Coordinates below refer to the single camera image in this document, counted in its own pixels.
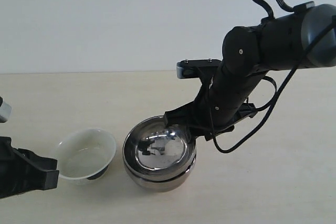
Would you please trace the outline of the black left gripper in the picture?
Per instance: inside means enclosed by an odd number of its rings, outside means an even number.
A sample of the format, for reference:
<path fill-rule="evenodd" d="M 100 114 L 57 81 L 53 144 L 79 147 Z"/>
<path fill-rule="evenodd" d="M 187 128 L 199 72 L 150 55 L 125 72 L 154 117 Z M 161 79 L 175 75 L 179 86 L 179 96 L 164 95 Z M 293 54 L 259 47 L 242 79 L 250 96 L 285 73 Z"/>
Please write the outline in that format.
<path fill-rule="evenodd" d="M 30 150 L 12 147 L 12 139 L 1 136 L 1 198 L 15 191 L 51 190 L 57 188 L 58 161 Z"/>

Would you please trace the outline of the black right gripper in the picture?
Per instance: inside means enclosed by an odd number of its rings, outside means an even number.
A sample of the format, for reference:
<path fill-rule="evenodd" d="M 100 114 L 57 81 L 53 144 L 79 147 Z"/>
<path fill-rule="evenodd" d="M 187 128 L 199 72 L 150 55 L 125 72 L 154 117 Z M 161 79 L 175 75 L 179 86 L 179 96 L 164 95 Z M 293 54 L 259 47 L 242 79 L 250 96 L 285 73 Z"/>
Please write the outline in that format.
<path fill-rule="evenodd" d="M 184 126 L 192 137 L 203 136 L 206 141 L 232 132 L 233 125 L 224 128 L 231 123 L 235 113 L 264 76 L 264 71 L 237 76 L 221 65 L 213 76 L 212 85 L 206 85 L 199 99 L 164 113 L 164 126 Z"/>

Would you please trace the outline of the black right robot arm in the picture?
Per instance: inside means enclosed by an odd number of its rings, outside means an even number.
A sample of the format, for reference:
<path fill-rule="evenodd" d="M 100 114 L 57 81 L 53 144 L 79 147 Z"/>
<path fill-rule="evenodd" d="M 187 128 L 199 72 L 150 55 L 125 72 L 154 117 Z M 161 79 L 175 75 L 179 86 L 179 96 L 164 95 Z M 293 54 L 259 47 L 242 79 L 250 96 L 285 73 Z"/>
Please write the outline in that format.
<path fill-rule="evenodd" d="M 304 51 L 332 22 L 335 7 L 298 6 L 298 11 L 260 25 L 236 26 L 225 36 L 222 60 L 183 60 L 177 63 L 180 79 L 199 78 L 196 98 L 164 113 L 166 126 L 185 126 L 193 137 L 211 139 L 231 131 L 239 121 L 258 112 L 246 98 L 269 71 L 335 66 L 335 32 L 329 31 L 306 54 Z"/>

